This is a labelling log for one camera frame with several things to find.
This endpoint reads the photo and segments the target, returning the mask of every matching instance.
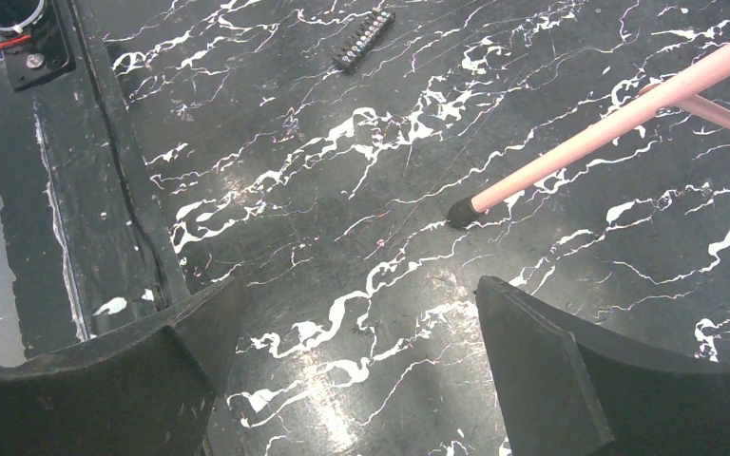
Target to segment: black marble surface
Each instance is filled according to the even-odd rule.
[[[730,363],[730,132],[674,109],[509,200],[509,219],[444,224],[730,41],[730,2],[92,7],[192,292],[250,281],[218,454],[508,455],[482,275]],[[373,7],[393,29],[354,75],[332,69]],[[730,81],[706,95],[730,106]]]

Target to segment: black rubber tip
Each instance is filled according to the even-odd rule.
[[[471,198],[473,197],[463,198],[451,206],[449,215],[446,217],[449,226],[452,228],[466,228],[483,215],[482,212],[474,210],[471,205]]]

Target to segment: silver screw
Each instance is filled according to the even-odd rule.
[[[43,54],[30,54],[27,56],[27,68],[37,69],[43,65],[44,60]]]

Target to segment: black cylinder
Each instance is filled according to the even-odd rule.
[[[42,0],[0,0],[0,28],[8,29],[29,19]]]

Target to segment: pink metal bracket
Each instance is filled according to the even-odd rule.
[[[675,106],[730,129],[730,110],[698,95],[728,77],[730,43],[663,83],[645,87],[640,96],[631,103],[590,125],[488,189],[458,201],[449,211],[449,224],[465,228],[491,207],[653,119],[661,109]]]

